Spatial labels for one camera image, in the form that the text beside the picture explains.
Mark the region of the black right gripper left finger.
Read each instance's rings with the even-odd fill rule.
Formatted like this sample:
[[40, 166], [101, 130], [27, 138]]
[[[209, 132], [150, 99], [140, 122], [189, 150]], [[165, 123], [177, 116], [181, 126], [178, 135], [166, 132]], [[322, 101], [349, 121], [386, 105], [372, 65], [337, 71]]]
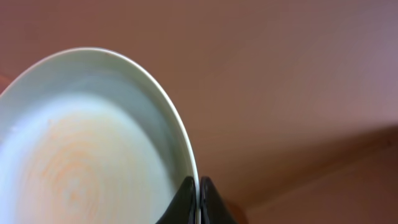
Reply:
[[196, 205], [195, 181], [187, 176], [156, 224], [195, 224]]

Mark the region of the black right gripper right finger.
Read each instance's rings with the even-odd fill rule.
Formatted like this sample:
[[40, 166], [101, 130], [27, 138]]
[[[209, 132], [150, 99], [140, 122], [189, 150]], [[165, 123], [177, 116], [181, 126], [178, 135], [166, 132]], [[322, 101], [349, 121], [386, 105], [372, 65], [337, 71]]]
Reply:
[[200, 181], [200, 215], [201, 224], [238, 224], [207, 176]]

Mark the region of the white plate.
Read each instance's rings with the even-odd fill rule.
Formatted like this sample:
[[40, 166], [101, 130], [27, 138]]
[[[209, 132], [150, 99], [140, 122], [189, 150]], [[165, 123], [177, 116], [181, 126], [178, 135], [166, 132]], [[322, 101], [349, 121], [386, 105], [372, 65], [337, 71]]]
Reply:
[[64, 50], [1, 93], [2, 223], [156, 223], [187, 176], [198, 202], [177, 110], [121, 54]]

